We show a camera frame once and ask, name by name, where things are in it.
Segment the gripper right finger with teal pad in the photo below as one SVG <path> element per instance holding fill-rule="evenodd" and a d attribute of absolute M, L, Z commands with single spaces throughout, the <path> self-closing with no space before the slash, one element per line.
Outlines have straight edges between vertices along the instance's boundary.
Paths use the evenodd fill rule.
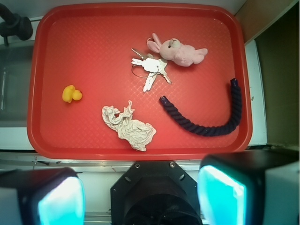
<path fill-rule="evenodd" d="M 279 149 L 206 155 L 197 194 L 210 225 L 297 225 L 300 154 Z"/>

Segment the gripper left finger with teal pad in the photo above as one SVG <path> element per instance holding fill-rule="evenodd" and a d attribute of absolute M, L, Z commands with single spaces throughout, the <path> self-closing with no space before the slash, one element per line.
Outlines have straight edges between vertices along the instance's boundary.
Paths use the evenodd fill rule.
<path fill-rule="evenodd" d="M 0 173 L 2 225 L 82 225 L 85 193 L 70 168 Z"/>

